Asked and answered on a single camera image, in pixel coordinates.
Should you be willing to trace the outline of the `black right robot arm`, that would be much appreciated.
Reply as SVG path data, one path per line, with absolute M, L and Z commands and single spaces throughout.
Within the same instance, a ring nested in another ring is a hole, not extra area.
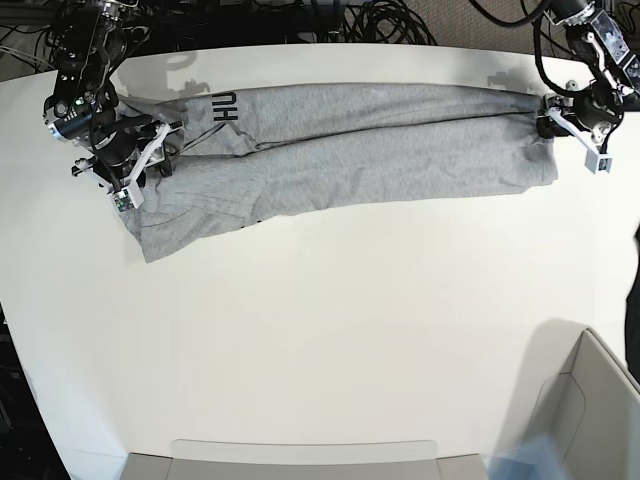
M 88 152 L 71 167 L 73 176 L 95 174 L 99 186 L 114 191 L 130 183 L 160 122 L 120 113 L 112 76 L 150 39 L 165 11 L 164 1 L 65 1 L 56 13 L 47 34 L 56 82 L 43 120 L 56 139 Z

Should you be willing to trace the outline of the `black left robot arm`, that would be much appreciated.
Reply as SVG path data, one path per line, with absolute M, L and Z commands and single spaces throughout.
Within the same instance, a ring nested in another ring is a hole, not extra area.
M 576 129 L 590 134 L 596 152 L 605 154 L 625 112 L 639 100 L 639 57 L 614 19 L 594 1 L 552 1 L 545 15 L 565 29 L 570 53 L 586 65 L 593 79 L 584 88 L 553 82 L 542 58 L 543 18 L 532 22 L 535 66 L 551 91 L 539 111 L 539 135 L 569 136 Z

